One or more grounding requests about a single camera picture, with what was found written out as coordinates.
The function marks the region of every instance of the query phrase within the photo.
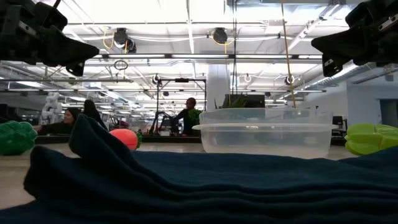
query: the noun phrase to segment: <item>orange ball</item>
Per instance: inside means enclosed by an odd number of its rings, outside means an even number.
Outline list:
[[[115,129],[110,131],[113,136],[123,142],[130,150],[136,150],[138,144],[138,137],[129,129]]]

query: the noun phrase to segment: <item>ceiling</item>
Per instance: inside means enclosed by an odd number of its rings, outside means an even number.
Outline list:
[[[43,0],[52,5],[55,0]],[[68,18],[63,32],[66,36],[86,42],[100,49],[101,54],[123,54],[124,50],[112,44],[112,34],[118,27],[127,28],[127,33],[137,46],[137,54],[233,54],[234,44],[217,45],[211,38],[215,27],[223,27],[233,41],[233,13],[225,0],[62,0],[58,10]],[[285,54],[282,11],[279,1],[262,4],[258,1],[238,1],[236,11],[237,54]],[[319,36],[334,34],[348,29],[344,20],[359,1],[347,1],[346,5],[329,6],[329,1],[296,0],[285,1],[285,26],[289,54],[320,55],[310,41]],[[109,80],[119,72],[113,68],[115,60],[91,59],[86,62],[83,78]],[[101,88],[110,89],[153,89],[154,75],[160,78],[205,79],[208,65],[225,63],[233,70],[232,60],[172,60],[172,59],[129,59],[129,64],[118,78],[127,78],[132,83],[103,82]],[[10,62],[13,67],[24,69],[21,78],[44,78],[45,66],[30,66],[20,62]],[[295,86],[303,85],[322,75],[321,60],[293,61],[290,71]],[[62,68],[48,68],[50,78],[64,79],[71,75]],[[284,78],[288,75],[287,62],[283,60],[237,61],[239,77],[238,89],[287,89]],[[87,88],[81,83],[51,83],[58,88]],[[170,103],[192,96],[204,99],[204,92],[197,83],[170,82],[166,89],[197,89],[196,92],[171,93],[160,96]],[[154,93],[120,92],[114,93],[129,101],[139,103],[141,108],[151,108],[155,103]]]

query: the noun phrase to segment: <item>folded towel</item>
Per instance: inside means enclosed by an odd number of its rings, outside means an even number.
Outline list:
[[[331,161],[244,154],[133,153],[79,116],[71,150],[36,147],[36,200],[0,223],[398,223],[397,149]]]

